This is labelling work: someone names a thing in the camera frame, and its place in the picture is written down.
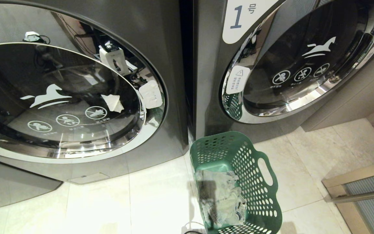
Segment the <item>washing machine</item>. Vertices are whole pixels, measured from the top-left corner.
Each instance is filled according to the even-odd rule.
[[[374,55],[374,0],[184,4],[195,138],[239,131],[256,143],[291,132]]]
[[[0,1],[0,162],[86,184],[188,148],[177,1]]]

